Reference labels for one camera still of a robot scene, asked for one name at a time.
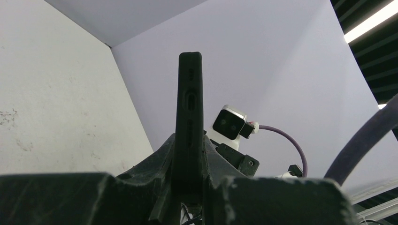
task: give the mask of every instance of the camera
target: camera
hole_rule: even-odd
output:
[[[246,122],[247,115],[238,109],[225,105],[219,112],[206,135],[215,145],[222,143],[238,150],[240,136],[248,138],[254,127]]]

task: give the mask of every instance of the white wall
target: white wall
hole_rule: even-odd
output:
[[[120,174],[152,153],[110,49],[43,0],[0,0],[0,173]]]
[[[309,177],[323,177],[351,136],[377,111],[328,0],[208,0],[112,49],[153,149],[174,132],[178,55],[203,56],[205,126],[231,104],[275,126],[304,149]],[[301,164],[293,146],[267,131],[240,151],[257,175]],[[344,185],[349,193],[395,176],[388,134]]]

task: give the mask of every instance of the black ceiling panel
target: black ceiling panel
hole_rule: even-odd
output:
[[[346,34],[392,0],[330,0]],[[376,101],[385,104],[398,93],[398,14],[349,43]],[[398,139],[398,129],[393,130]]]

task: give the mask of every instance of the cable connector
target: cable connector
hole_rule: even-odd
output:
[[[239,134],[240,134],[242,137],[244,137],[244,138],[246,138],[246,139],[249,139],[249,136],[250,136],[250,134],[253,133],[253,130],[254,130],[254,125],[251,124],[250,122],[246,122],[246,123],[243,125],[242,129],[240,130]]]
[[[252,130],[252,134],[256,134],[259,131],[260,124],[258,122],[250,122],[254,126],[254,130]]]

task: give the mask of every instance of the fluorescent light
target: fluorescent light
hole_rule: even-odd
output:
[[[392,1],[390,4],[380,9],[377,13],[373,14],[367,20],[356,26],[354,29],[344,35],[347,43],[352,42],[357,37],[368,32],[370,29],[381,24],[383,21],[398,13],[398,0]]]

